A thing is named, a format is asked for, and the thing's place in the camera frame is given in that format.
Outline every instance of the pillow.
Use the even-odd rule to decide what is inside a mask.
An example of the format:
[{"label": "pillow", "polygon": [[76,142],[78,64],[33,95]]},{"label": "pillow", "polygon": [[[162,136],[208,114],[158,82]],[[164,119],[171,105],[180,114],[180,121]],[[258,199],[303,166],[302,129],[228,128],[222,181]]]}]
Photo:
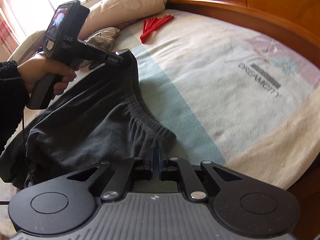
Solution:
[{"label": "pillow", "polygon": [[23,43],[21,43],[15,51],[11,54],[8,61],[15,60],[18,65],[21,65],[34,54],[37,53],[38,49],[42,46],[42,40],[44,37],[45,30],[36,31],[29,35]]},{"label": "pillow", "polygon": [[103,28],[147,17],[163,10],[162,0],[102,0],[90,8],[78,39],[83,41]]}]

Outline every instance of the gray ribbed surface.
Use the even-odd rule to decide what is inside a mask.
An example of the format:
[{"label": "gray ribbed surface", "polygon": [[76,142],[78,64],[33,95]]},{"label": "gray ribbed surface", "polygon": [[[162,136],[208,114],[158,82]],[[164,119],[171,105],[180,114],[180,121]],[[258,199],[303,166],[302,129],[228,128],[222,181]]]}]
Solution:
[{"label": "gray ribbed surface", "polygon": [[[16,240],[40,237],[17,234]],[[76,232],[47,240],[209,240],[248,239],[222,227],[204,204],[194,204],[181,193],[128,193],[116,203],[105,203],[96,216]],[[284,235],[277,240],[294,239]]]}]

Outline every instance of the hand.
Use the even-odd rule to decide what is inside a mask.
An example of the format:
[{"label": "hand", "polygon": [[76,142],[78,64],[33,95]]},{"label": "hand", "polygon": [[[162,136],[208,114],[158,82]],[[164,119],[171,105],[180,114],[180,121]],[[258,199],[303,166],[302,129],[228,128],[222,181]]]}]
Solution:
[{"label": "hand", "polygon": [[29,94],[32,93],[36,82],[43,78],[47,73],[63,76],[62,82],[56,83],[53,87],[53,93],[55,95],[61,95],[67,88],[69,82],[73,81],[77,76],[75,70],[60,61],[47,57],[43,52],[38,53],[18,66],[18,70]]}]

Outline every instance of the metal rivet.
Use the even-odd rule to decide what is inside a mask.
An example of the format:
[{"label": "metal rivet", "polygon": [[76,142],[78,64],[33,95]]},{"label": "metal rivet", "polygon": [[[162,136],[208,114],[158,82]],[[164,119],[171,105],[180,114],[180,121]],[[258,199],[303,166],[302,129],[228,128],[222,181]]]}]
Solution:
[{"label": "metal rivet", "polygon": [[203,191],[194,191],[190,194],[190,196],[193,199],[204,199],[207,196],[207,194],[204,193]]},{"label": "metal rivet", "polygon": [[116,197],[118,197],[118,193],[115,192],[115,191],[106,191],[102,194],[102,196],[105,198],[105,199],[115,199]]}]

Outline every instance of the red sticks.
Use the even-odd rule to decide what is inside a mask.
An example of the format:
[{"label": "red sticks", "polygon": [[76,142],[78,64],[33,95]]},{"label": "red sticks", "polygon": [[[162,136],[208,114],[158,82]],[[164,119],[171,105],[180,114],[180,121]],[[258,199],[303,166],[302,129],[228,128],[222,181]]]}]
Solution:
[{"label": "red sticks", "polygon": [[145,43],[150,37],[151,33],[159,29],[167,22],[170,22],[174,17],[172,15],[165,15],[162,18],[158,19],[157,17],[152,17],[144,20],[143,22],[143,31],[140,36],[141,43]]}]

